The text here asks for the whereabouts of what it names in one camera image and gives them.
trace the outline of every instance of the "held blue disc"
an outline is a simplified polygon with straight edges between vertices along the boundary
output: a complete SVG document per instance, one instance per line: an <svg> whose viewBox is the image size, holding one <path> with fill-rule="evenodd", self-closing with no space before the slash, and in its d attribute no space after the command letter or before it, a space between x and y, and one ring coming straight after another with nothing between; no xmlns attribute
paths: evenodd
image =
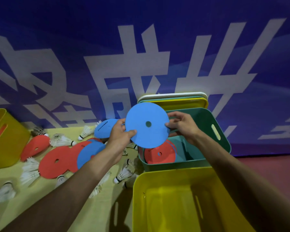
<svg viewBox="0 0 290 232"><path fill-rule="evenodd" d="M80 169L92 156L95 156L105 148L105 145L99 141L92 141L92 143L85 146L77 157L77 168Z"/></svg>
<svg viewBox="0 0 290 232"><path fill-rule="evenodd" d="M109 138L113 126L116 124L118 119L108 119L101 122L96 128L94 135L97 138Z"/></svg>
<svg viewBox="0 0 290 232"><path fill-rule="evenodd" d="M163 144L169 136L170 129L167 113L157 104L144 102L133 106L127 114L126 131L136 129L131 140L143 148L155 148Z"/></svg>

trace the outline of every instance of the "green bin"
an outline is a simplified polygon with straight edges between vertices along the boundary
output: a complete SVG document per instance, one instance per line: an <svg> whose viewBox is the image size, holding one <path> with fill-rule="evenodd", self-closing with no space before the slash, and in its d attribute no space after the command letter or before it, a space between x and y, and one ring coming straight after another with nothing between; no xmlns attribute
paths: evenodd
<svg viewBox="0 0 290 232"><path fill-rule="evenodd" d="M210 136L213 140L219 143L227 152L231 152L231 145L224 136L220 126L212 113L205 108L189 108L177 110L183 113L190 114L203 132ZM208 167L210 164L202 155L200 150L189 144L183 136L175 136L168 138L177 148L177 156L174 163L167 164L147 164L144 159L144 150L139 148L139 158L142 161L146 172L161 171L169 169Z"/></svg>

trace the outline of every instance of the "human hand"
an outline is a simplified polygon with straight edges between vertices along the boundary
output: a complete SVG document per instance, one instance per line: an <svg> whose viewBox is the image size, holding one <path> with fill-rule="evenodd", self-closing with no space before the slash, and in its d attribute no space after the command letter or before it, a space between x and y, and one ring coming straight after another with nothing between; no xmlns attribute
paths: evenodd
<svg viewBox="0 0 290 232"><path fill-rule="evenodd" d="M122 157L122 152L130 143L130 139L136 135L136 130L125 132L126 126L124 125L126 119L120 119L113 126L111 135L105 149L114 154L114 164L118 163Z"/></svg>
<svg viewBox="0 0 290 232"><path fill-rule="evenodd" d="M201 130L198 128L192 117L189 114L179 111L168 113L168 117L175 118L170 119L169 123L165 124L166 127L171 130L178 129L178 131L170 133L169 137L182 135L190 144L194 145L196 137Z"/></svg>

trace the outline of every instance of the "disc center hole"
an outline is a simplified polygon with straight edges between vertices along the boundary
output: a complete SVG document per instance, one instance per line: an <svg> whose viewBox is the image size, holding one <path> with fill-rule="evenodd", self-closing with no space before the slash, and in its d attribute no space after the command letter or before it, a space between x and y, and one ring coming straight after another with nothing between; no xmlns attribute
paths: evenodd
<svg viewBox="0 0 290 232"><path fill-rule="evenodd" d="M150 121L146 121L146 126L149 128L151 126L151 122Z"/></svg>

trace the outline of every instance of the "person's left arm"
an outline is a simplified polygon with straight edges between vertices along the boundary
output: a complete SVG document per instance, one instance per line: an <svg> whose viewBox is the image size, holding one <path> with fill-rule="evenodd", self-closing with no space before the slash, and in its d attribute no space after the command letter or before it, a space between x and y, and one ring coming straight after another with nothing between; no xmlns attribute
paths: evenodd
<svg viewBox="0 0 290 232"><path fill-rule="evenodd" d="M114 125L105 149L58 188L44 196L2 231L67 231L89 195L108 170L119 162L135 130L125 132L125 119Z"/></svg>

